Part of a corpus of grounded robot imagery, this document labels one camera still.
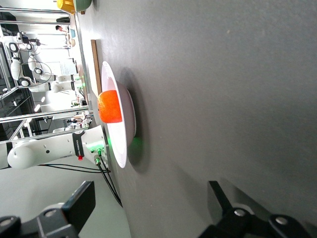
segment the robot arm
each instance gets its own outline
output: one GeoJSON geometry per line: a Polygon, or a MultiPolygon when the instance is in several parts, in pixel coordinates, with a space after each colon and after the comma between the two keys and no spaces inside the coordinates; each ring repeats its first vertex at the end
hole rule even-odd
{"type": "Polygon", "coordinates": [[[99,125],[85,131],[14,144],[7,160],[15,169],[26,169],[70,156],[78,156],[79,160],[87,158],[95,163],[97,150],[101,149],[105,154],[105,148],[104,133],[99,125]]]}
{"type": "Polygon", "coordinates": [[[56,75],[49,73],[51,71],[50,68],[45,63],[40,63],[37,59],[35,59],[35,55],[38,54],[39,47],[34,49],[32,44],[28,43],[26,49],[30,53],[28,59],[29,68],[45,81],[45,83],[33,83],[30,77],[23,75],[22,65],[18,57],[20,52],[19,45],[25,44],[22,33],[18,33],[16,37],[5,36],[3,39],[4,44],[14,56],[11,64],[11,74],[13,79],[19,81],[22,86],[29,87],[31,92],[47,92],[52,90],[57,93],[64,90],[75,90],[77,87],[82,86],[80,81],[73,81],[72,75],[57,77],[56,75]]]}

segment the yellow object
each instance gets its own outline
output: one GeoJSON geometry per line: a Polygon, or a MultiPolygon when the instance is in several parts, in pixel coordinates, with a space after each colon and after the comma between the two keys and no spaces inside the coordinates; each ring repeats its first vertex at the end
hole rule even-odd
{"type": "Polygon", "coordinates": [[[75,14],[75,7],[73,0],[57,0],[57,7],[70,14],[75,14]]]}

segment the green light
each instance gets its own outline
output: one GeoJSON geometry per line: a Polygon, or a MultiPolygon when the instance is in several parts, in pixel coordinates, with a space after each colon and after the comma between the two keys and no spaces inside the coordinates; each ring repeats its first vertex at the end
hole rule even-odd
{"type": "Polygon", "coordinates": [[[103,148],[104,142],[102,140],[90,143],[87,145],[87,148],[92,151],[92,150],[97,150],[98,148],[103,148]]]}

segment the connector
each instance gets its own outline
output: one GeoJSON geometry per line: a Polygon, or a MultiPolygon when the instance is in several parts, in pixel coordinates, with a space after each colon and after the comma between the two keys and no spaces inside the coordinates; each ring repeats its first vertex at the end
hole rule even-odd
{"type": "Polygon", "coordinates": [[[97,155],[95,155],[95,164],[96,164],[96,166],[101,164],[101,160],[100,160],[99,156],[97,156],[97,155]]]}
{"type": "Polygon", "coordinates": [[[101,149],[97,149],[98,155],[101,156],[101,149]]]}

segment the wooden board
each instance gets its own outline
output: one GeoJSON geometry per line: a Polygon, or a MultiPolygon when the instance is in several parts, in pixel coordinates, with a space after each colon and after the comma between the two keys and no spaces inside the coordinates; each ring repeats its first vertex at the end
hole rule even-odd
{"type": "Polygon", "coordinates": [[[98,90],[98,95],[99,95],[102,92],[102,86],[101,86],[101,77],[100,77],[100,70],[99,70],[99,63],[98,63],[96,40],[91,40],[91,48],[93,50],[96,83],[97,83],[97,90],[98,90]]]}

